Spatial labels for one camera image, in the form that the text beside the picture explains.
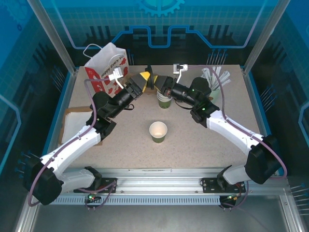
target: paper cup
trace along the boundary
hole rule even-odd
[[[162,109],[167,109],[170,107],[172,98],[165,97],[164,95],[159,93],[159,91],[157,91],[156,96],[158,97],[158,100],[159,100],[159,106]]]
[[[218,90],[212,90],[211,94],[209,95],[209,100],[214,103],[217,101],[218,97],[219,97],[219,93],[220,93],[220,89]]]
[[[168,127],[163,122],[154,122],[149,128],[149,133],[155,143],[163,142],[167,132]]]

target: gray speckled tabletop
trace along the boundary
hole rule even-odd
[[[130,73],[139,73],[146,66],[130,66]],[[152,66],[156,74],[174,76],[172,65]],[[202,66],[183,72],[180,84],[190,86],[192,80],[202,75]],[[231,83],[223,89],[226,114],[249,128],[259,132],[248,92],[239,65],[223,65],[221,73],[230,72]],[[84,88],[87,78],[80,67],[69,107],[88,106],[90,100]],[[112,133],[103,145],[94,146],[80,156],[71,167],[94,168],[201,168],[238,165],[246,156],[221,135],[197,124],[189,110],[178,107],[161,109],[155,94],[143,94],[133,102],[133,111],[121,112],[114,121]],[[222,107],[221,96],[215,102]],[[168,127],[165,141],[156,144],[149,134],[149,126],[162,121]]]

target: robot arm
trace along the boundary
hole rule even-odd
[[[234,143],[245,155],[248,156],[246,165],[227,167],[218,174],[218,183],[222,189],[228,185],[252,179],[256,183],[264,183],[279,167],[280,164],[274,157],[250,136],[235,129],[226,123],[222,112],[209,100],[211,90],[206,79],[197,77],[190,87],[177,83],[177,79],[168,76],[153,76],[151,69],[134,75],[115,97],[111,98],[105,92],[98,92],[93,96],[96,107],[97,119],[93,128],[84,136],[79,137],[89,129],[94,121],[94,113],[86,125],[71,140],[67,141],[55,151],[43,156],[41,159],[32,157],[26,162],[24,174],[24,187],[29,191],[34,178],[42,167],[59,151],[58,156],[42,172],[35,185],[33,195],[43,204],[50,204],[59,194],[78,188],[99,189],[101,175],[91,167],[86,167],[78,172],[63,173],[65,169],[87,149],[106,138],[114,129],[116,123],[111,120],[122,110],[126,110],[133,100],[136,100],[146,89],[156,88],[163,95],[183,101],[193,108],[190,112],[195,122],[205,128],[210,128]],[[274,144],[272,138],[264,138],[243,126],[237,124],[251,135]]]

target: bag handle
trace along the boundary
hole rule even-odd
[[[103,47],[100,47],[99,45],[97,45],[97,44],[95,44],[95,43],[91,43],[91,44],[89,44],[89,45],[85,48],[85,50],[83,51],[83,55],[84,55],[85,57],[92,58],[91,56],[88,56],[88,55],[85,54],[85,51],[86,51],[86,50],[88,49],[88,47],[91,46],[91,45],[97,46],[97,47],[99,47],[101,50],[103,49]]]

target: gear logo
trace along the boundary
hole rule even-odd
[[[26,20],[28,14],[28,6],[26,0],[0,0],[0,7],[5,6],[10,16],[20,24]]]
[[[145,14],[150,13],[151,16],[161,17],[161,15],[173,14],[175,9],[179,10],[184,0],[137,0],[137,4]]]

